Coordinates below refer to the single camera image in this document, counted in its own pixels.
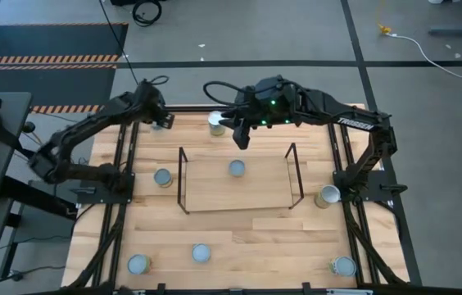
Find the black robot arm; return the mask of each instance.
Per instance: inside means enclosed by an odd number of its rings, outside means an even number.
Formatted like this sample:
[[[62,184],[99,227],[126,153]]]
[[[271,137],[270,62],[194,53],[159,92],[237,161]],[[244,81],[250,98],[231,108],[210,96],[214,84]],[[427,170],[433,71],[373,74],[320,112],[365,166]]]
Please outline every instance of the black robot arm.
[[[204,85],[222,84],[210,82]],[[281,76],[261,80],[255,86],[238,89],[234,108],[222,116],[220,123],[233,129],[233,140],[240,149],[249,144],[250,129],[259,126],[272,128],[273,125],[302,123],[345,125],[369,132],[369,145],[355,164],[346,168],[342,178],[344,188],[356,193],[368,182],[368,173],[382,157],[396,152],[393,128],[389,125],[389,115],[379,111],[366,111],[337,102],[331,95],[316,89],[303,88],[299,84]]]
[[[98,167],[74,164],[73,149],[108,126],[136,121],[170,129],[174,115],[165,110],[164,99],[152,82],[142,81],[134,93],[112,98],[96,114],[56,132],[30,159],[30,168],[48,184],[68,179],[100,181],[109,189],[122,189],[122,174],[110,163]]]

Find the can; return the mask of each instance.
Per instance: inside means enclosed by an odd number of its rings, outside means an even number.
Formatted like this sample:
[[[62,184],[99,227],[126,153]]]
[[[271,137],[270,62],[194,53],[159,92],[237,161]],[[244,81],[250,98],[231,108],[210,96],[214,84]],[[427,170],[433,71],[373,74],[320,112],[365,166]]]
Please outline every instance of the can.
[[[351,277],[355,275],[356,264],[350,257],[340,256],[329,262],[329,270],[335,275]]]
[[[229,163],[229,173],[234,177],[242,177],[246,172],[246,164],[240,160],[234,160]]]
[[[331,204],[340,200],[340,191],[334,185],[325,185],[315,196],[315,205],[319,208],[326,209]]]
[[[167,188],[173,183],[173,177],[171,173],[164,168],[161,168],[155,172],[154,176],[156,184],[160,185],[162,188]]]
[[[151,259],[142,254],[133,255],[127,261],[127,269],[133,275],[146,274],[151,269]]]
[[[209,113],[207,122],[209,123],[209,132],[213,136],[220,136],[225,133],[225,126],[220,124],[220,120],[224,119],[222,117],[222,112],[212,111]]]
[[[195,244],[192,246],[192,259],[195,262],[205,263],[211,258],[211,250],[205,244]]]

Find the wire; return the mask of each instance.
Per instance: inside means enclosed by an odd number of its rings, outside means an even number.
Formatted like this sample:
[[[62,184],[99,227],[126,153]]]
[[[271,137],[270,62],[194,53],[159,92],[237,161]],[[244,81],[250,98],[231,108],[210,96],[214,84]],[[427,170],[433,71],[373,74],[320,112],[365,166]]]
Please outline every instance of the wire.
[[[80,213],[78,216],[76,216],[75,222],[74,222],[73,226],[71,226],[71,228],[70,228],[70,235],[71,236],[73,235],[73,232],[75,231],[75,226],[78,223],[78,220],[80,219],[80,217],[82,217],[85,213],[87,213],[87,211],[91,210],[91,208],[93,208],[94,205],[96,205],[96,204],[89,205],[89,207],[85,208],[85,210],[83,210],[82,213]]]
[[[62,269],[65,269],[66,266],[40,266],[40,267],[37,267],[37,268],[34,268],[32,270],[24,270],[24,271],[20,271],[19,274],[16,273],[16,274],[13,274],[13,275],[9,275],[5,278],[1,278],[0,279],[0,283],[3,282],[3,281],[6,281],[8,279],[14,279],[14,278],[17,278],[19,275],[27,275],[27,274],[30,274],[30,273],[34,273],[35,271],[38,271],[38,270],[62,270]]]
[[[27,160],[27,158],[25,158],[25,157],[22,157],[22,156],[18,155],[18,154],[17,154],[17,153],[15,153],[15,152],[13,152],[12,154],[13,154],[14,156],[17,156],[17,157],[19,157],[21,160],[24,160],[25,162],[28,162],[28,161],[29,161],[29,160]]]
[[[56,116],[56,115],[53,115],[53,114],[42,113],[42,112],[36,111],[36,110],[33,109],[33,108],[31,108],[31,111],[32,111],[32,112],[35,112],[35,113],[37,113],[37,114],[40,114],[40,115],[51,116],[51,117],[58,118],[58,119],[62,119],[62,120],[66,120],[66,121],[69,121],[69,122],[78,123],[77,120],[71,120],[71,119],[64,118],[64,117],[62,117],[62,116]]]
[[[33,136],[36,138],[36,140],[38,140],[38,142],[40,143],[40,145],[42,145],[42,139],[40,139],[40,137],[33,131],[31,132],[33,134]]]
[[[239,88],[233,84],[227,83],[227,82],[222,82],[222,81],[210,81],[204,84],[203,90],[204,94],[213,102],[217,102],[219,104],[223,104],[225,106],[231,106],[231,107],[240,107],[240,106],[246,106],[249,104],[249,102],[244,102],[244,103],[234,103],[234,102],[224,102],[219,100],[218,98],[215,98],[214,96],[210,95],[209,92],[207,91],[207,87],[211,85],[220,85],[220,86],[225,86],[227,88],[230,88],[232,90],[236,90],[240,93],[245,93],[245,94],[258,94],[258,93],[263,93],[265,91],[271,90],[271,89],[276,89],[279,85],[285,85],[285,84],[294,84],[294,82],[288,81],[288,80],[283,80],[279,84],[269,86],[268,88],[263,88],[260,90],[255,90],[255,91],[250,91],[250,90],[244,90],[242,88]]]
[[[143,18],[143,15],[145,13],[142,13],[142,16],[139,16],[137,13],[140,6],[142,6],[144,3],[152,3],[156,7],[158,7],[158,13],[151,20],[146,20]],[[139,0],[133,6],[132,15],[133,15],[134,23],[137,26],[141,26],[145,28],[145,27],[148,27],[149,25],[154,24],[158,19],[160,19],[160,17],[162,16],[162,5],[157,0]]]
[[[455,76],[455,77],[457,77],[457,78],[461,78],[461,79],[462,79],[462,75],[456,74],[456,73],[454,73],[454,72],[452,72],[452,71],[450,71],[450,70],[448,70],[448,69],[446,69],[446,68],[444,68],[444,67],[442,67],[442,66],[439,66],[437,63],[435,63],[435,62],[433,62],[432,60],[430,60],[430,59],[426,56],[426,53],[424,53],[424,50],[422,50],[422,47],[420,47],[420,44],[419,44],[416,40],[414,40],[414,39],[412,39],[412,38],[410,38],[410,37],[400,36],[400,35],[397,35],[397,34],[389,34],[389,33],[388,33],[388,34],[386,34],[386,36],[393,37],[393,38],[398,38],[398,39],[406,39],[406,40],[409,40],[409,41],[411,41],[411,42],[417,44],[417,47],[419,47],[420,53],[422,53],[422,56],[424,57],[424,59],[425,59],[427,62],[429,62],[430,64],[436,66],[437,68],[439,68],[439,69],[441,69],[441,70],[444,70],[446,73],[448,73],[448,74],[450,74],[450,75],[453,75],[453,76]]]
[[[36,143],[37,145],[41,146],[42,145],[42,142],[38,142],[36,141],[34,138],[30,137],[27,133],[23,133],[25,135],[26,138],[30,139],[33,141],[33,143]]]
[[[51,237],[48,237],[48,238],[27,238],[23,241],[19,241],[19,242],[16,242],[17,244],[19,243],[27,243],[27,242],[30,242],[30,241],[34,241],[34,240],[37,240],[37,241],[47,241],[47,240],[50,240],[50,239],[54,239],[54,238],[63,238],[63,239],[67,239],[67,238],[70,238],[70,237],[64,237],[64,236],[61,236],[61,235],[53,235]],[[5,246],[1,246],[0,247],[0,250],[4,249],[4,248],[7,248],[7,247],[10,247],[12,245],[12,243],[10,244],[7,244]]]
[[[124,55],[125,60],[127,61],[127,66],[129,66],[129,69],[131,70],[131,75],[133,75],[134,83],[138,86],[138,79],[136,79],[136,75],[134,74],[133,67],[131,66],[131,62],[129,61],[129,58],[127,57],[127,54],[125,54],[124,47],[120,43],[120,40],[116,36],[115,29],[113,29],[113,25],[111,24],[111,21],[109,20],[109,16],[107,16],[106,8],[103,6],[102,0],[98,0],[98,3],[100,3],[100,7],[102,7],[103,15],[106,17],[107,24],[109,25],[109,28],[111,29],[111,32],[113,33],[113,36],[115,37],[116,43],[118,43],[118,48],[122,51],[122,54]]]

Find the wooden table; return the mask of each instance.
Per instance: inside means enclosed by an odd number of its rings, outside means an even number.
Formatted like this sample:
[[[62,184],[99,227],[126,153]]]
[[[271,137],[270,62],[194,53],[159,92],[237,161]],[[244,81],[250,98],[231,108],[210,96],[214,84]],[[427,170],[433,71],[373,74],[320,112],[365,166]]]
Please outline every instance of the wooden table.
[[[91,164],[112,161],[118,126],[105,129],[95,138]],[[368,135],[350,129],[355,159],[367,146]],[[231,130],[221,137],[210,136],[207,114],[176,114],[171,130],[152,130],[140,125],[134,162],[134,200],[125,217],[118,265],[117,286],[156,289],[222,288],[312,288],[355,287],[355,278],[331,274],[328,263],[336,256],[350,256],[347,229],[341,204],[319,209],[313,202],[323,185],[331,184],[334,170],[332,150],[325,126],[279,125],[251,131],[250,147],[239,151]],[[270,208],[235,211],[192,212],[186,215],[177,205],[179,147],[189,160],[214,157],[276,157],[285,155],[295,143],[306,197],[294,209]],[[153,182],[159,168],[169,169],[174,184],[160,188]],[[62,285],[71,283],[97,250],[104,206],[96,205],[75,227]],[[398,276],[408,279],[401,244],[392,213],[373,203],[365,206],[373,244]],[[206,264],[193,262],[193,244],[211,247]],[[365,280],[369,271],[359,246]],[[151,257],[146,275],[130,275],[127,261],[134,254]],[[102,277],[106,279],[108,252]]]

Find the floor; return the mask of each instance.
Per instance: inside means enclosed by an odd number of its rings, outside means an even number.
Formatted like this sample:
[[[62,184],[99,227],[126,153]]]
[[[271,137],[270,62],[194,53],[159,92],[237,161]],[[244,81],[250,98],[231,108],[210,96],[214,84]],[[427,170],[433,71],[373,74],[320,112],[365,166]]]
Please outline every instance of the floor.
[[[378,35],[378,0],[348,2],[366,61],[423,59],[414,44]],[[417,39],[433,60],[462,61],[462,39],[427,34],[430,25],[462,24],[462,1],[385,3],[380,21],[393,33]],[[169,0],[162,5],[160,21],[140,28],[132,24],[130,7],[112,7],[107,1],[111,21],[131,23],[125,50],[132,62],[355,60],[338,0],[296,0],[289,5],[284,0]],[[99,21],[104,18],[95,0],[0,1],[0,24]],[[462,67],[451,69],[462,74]],[[399,151],[392,160],[399,182],[409,187],[402,199],[423,284],[462,288],[462,79],[429,67],[367,71],[378,108],[393,115]],[[140,79],[169,75],[170,82],[161,86],[168,103],[208,103],[202,84],[210,79],[245,85],[276,74],[324,90],[340,102],[366,103],[359,71],[352,66],[140,68],[135,74]],[[112,94],[132,89],[129,70],[117,70]],[[68,116],[78,120],[84,115]],[[41,115],[29,119],[40,122],[38,134],[43,139],[66,124]],[[31,144],[27,138],[21,140]],[[76,157],[88,156],[92,142],[87,144]],[[9,173],[22,180],[33,177],[20,160],[12,162]],[[68,243],[22,245],[13,267],[61,266],[68,247]],[[61,276],[58,270],[40,271],[17,283],[0,284],[0,292],[53,290]]]

